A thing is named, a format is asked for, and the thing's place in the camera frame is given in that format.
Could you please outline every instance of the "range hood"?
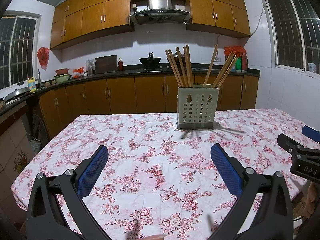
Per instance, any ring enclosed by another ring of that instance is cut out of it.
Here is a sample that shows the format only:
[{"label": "range hood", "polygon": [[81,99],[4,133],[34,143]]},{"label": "range hood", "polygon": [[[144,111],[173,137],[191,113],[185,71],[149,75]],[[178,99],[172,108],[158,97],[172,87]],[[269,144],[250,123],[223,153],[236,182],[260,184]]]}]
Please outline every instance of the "range hood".
[{"label": "range hood", "polygon": [[149,0],[149,9],[135,12],[130,16],[134,24],[183,23],[190,19],[187,11],[172,9],[171,0]]}]

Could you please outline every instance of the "floral tablecloth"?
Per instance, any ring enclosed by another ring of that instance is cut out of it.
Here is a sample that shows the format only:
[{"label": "floral tablecloth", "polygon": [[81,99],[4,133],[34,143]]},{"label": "floral tablecloth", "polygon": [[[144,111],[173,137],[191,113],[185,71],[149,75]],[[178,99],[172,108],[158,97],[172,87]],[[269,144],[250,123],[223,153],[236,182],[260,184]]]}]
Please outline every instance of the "floral tablecloth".
[{"label": "floral tablecloth", "polygon": [[[60,175],[105,145],[108,163],[83,201],[113,240],[163,233],[167,240],[205,240],[236,201],[211,161],[214,143],[258,173],[281,171],[291,198],[306,180],[290,173],[291,156],[277,145],[277,136],[320,148],[302,135],[304,123],[277,109],[216,112],[214,129],[197,132],[177,130],[176,121],[173,113],[78,117],[12,184],[17,204],[27,209],[37,173]],[[58,199],[78,232],[64,199]],[[260,200],[257,195],[242,230],[249,228]]]}]

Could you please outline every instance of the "wall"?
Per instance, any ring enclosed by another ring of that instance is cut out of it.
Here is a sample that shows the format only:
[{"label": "wall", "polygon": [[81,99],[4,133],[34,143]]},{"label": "wall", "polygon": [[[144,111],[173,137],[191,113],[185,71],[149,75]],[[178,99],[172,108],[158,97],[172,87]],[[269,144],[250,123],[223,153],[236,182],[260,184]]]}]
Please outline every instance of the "wall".
[{"label": "wall", "polygon": [[[209,64],[217,38],[213,33],[186,31],[184,24],[136,25],[134,32],[102,37],[62,50],[62,67],[80,68],[89,58],[107,55],[122,57],[124,65],[140,64],[139,58],[148,57],[149,52],[161,57],[160,63],[168,63],[164,50],[171,49],[175,53],[175,47],[179,46],[183,53],[186,44],[189,44],[192,63]],[[221,62],[215,64],[224,64],[225,46],[239,45],[239,42],[239,39],[221,35],[218,41]]]},{"label": "wall", "polygon": [[[261,0],[244,0],[251,33],[257,27]],[[250,68],[260,69],[256,108],[278,108],[320,130],[319,80],[307,74],[275,67],[265,11],[256,33],[245,44]]]},{"label": "wall", "polygon": [[[41,47],[50,48],[51,27],[53,20],[54,6],[39,2],[37,0],[12,0],[7,8],[6,14],[25,15],[39,17],[38,19],[38,35],[34,41],[36,44],[34,51],[34,77],[38,77],[37,70],[40,70],[41,79],[44,81],[52,79],[55,75],[55,70],[61,68],[61,51],[49,52],[49,63],[47,70],[44,71],[36,57],[36,52]],[[12,87],[0,91],[0,98],[12,92],[15,88],[22,88],[28,86],[28,82],[24,82],[23,86]]]}]

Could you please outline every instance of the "table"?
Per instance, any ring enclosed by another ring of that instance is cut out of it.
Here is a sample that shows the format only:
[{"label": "table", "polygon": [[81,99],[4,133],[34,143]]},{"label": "table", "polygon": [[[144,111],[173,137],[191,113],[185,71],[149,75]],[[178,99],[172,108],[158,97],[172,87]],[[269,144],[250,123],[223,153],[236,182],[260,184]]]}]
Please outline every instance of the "table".
[{"label": "table", "polygon": [[[236,201],[210,158],[220,143],[244,167],[281,171],[291,199],[306,180],[290,173],[291,156],[276,142],[284,133],[305,147],[320,146],[301,133],[304,123],[277,109],[216,112],[212,130],[176,128],[177,114],[82,115],[60,132],[12,184],[17,204],[28,208],[37,173],[60,175],[89,158],[99,145],[109,160],[84,203],[114,240],[168,234],[166,239],[205,240]],[[78,232],[58,195],[70,228]],[[257,195],[242,230],[249,228]]]}]

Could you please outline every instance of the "human hand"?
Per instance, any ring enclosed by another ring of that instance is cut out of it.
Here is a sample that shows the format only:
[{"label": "human hand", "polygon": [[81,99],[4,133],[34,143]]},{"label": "human hand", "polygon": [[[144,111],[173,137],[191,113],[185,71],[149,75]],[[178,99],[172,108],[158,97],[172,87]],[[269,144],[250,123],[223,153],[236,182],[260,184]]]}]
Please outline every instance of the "human hand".
[{"label": "human hand", "polygon": [[315,211],[315,200],[318,196],[318,190],[315,187],[315,183],[311,182],[309,188],[308,188],[308,195],[307,195],[307,200],[306,200],[306,206],[304,207],[303,210],[303,215],[306,218],[310,218],[311,214]]}]

